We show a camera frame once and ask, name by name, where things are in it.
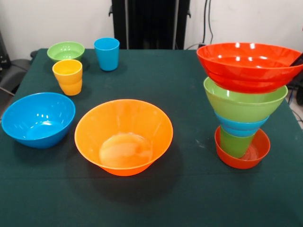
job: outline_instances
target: plastic cup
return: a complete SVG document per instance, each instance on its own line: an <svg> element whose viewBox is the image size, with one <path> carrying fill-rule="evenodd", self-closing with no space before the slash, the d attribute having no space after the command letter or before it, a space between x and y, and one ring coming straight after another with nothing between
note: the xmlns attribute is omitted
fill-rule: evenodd
<svg viewBox="0 0 303 227"><path fill-rule="evenodd" d="M217 116L221 127L226 132L238 137L247 137L255 134L269 118L268 116L264 120L258 122L235 122L220 116L216 112L214 112L214 114Z"/></svg>
<svg viewBox="0 0 303 227"><path fill-rule="evenodd" d="M78 60L66 59L53 65L60 88L67 96L75 96L82 88L82 63Z"/></svg>
<svg viewBox="0 0 303 227"><path fill-rule="evenodd" d="M113 71L118 67L120 43L115 38L100 38L94 43L99 66L104 71Z"/></svg>
<svg viewBox="0 0 303 227"><path fill-rule="evenodd" d="M220 130L221 148L229 155L240 158L245 155L254 135L237 137L226 132L222 127Z"/></svg>

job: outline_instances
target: cup rim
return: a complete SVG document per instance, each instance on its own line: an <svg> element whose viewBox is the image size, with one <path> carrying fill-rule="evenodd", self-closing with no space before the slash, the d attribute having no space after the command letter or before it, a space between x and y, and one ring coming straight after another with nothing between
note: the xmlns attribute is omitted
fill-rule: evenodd
<svg viewBox="0 0 303 227"><path fill-rule="evenodd" d="M54 67L55 67L55 65L57 65L57 64L59 64L59 63L62 63L63 61L75 61L75 62L78 62L78 63L80 63L80 69L78 69L77 71L75 71L75 72L73 72L73 73L70 73L70 74L61 74L61 73L58 73L57 71L54 70ZM82 65L81 61L78 61L78 60L76 60L76 59L64 59L64 60L61 60L61 61L56 62L56 63L53 65L52 70L53 70L53 73L56 73L56 74L59 75L59 76L70 76L70 75L73 75L73 74L75 74L75 73L80 72L80 71L82 70L82 68L83 68L83 65Z"/></svg>
<svg viewBox="0 0 303 227"><path fill-rule="evenodd" d="M117 43L117 46L115 46L114 48L111 48L111 49L101 49L101 48L96 47L96 42L99 41L99 40L101 40L101 39L113 39L113 40L116 40L118 43ZM111 51L111 50L117 48L119 45L120 45L119 40L117 40L116 38L113 38L113 37L102 37L102 38L97 39L94 42L94 48L96 48L97 50L100 50L100 51Z"/></svg>

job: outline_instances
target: blue bowl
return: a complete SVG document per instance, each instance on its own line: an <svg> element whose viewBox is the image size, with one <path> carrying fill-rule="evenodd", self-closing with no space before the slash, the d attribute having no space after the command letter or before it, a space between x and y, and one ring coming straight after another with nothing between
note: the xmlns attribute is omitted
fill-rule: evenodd
<svg viewBox="0 0 303 227"><path fill-rule="evenodd" d="M221 127L229 134L237 137L247 137L255 134L269 118L268 116L259 122L235 122L221 117L216 112L215 115L219 119Z"/></svg>
<svg viewBox="0 0 303 227"><path fill-rule="evenodd" d="M4 113L2 128L19 143L50 148L68 132L75 117L74 103L58 93L37 93L14 102Z"/></svg>

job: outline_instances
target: orange cup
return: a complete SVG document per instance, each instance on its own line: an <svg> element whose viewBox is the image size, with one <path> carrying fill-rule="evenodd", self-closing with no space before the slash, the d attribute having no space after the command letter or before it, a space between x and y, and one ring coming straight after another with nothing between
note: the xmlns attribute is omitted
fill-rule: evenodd
<svg viewBox="0 0 303 227"><path fill-rule="evenodd" d="M138 174L170 146L173 128L158 107L140 100L109 101L79 121L75 142L91 163L118 176Z"/></svg>
<svg viewBox="0 0 303 227"><path fill-rule="evenodd" d="M58 61L53 65L60 88L67 96L75 96L82 88L82 63L74 59Z"/></svg>

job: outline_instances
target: stacked cups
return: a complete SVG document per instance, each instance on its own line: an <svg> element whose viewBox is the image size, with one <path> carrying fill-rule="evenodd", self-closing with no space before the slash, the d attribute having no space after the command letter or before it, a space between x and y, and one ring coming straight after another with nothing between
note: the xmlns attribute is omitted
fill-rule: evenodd
<svg viewBox="0 0 303 227"><path fill-rule="evenodd" d="M209 77L207 98L220 122L217 153L235 168L251 168L268 152L270 142L260 127L279 107L287 84L303 65L288 67L300 52L249 43L213 44L197 50Z"/></svg>
<svg viewBox="0 0 303 227"><path fill-rule="evenodd" d="M245 155L256 132L279 107L287 95L287 87L263 94L233 92L206 78L207 98L219 119L220 146L229 155Z"/></svg>

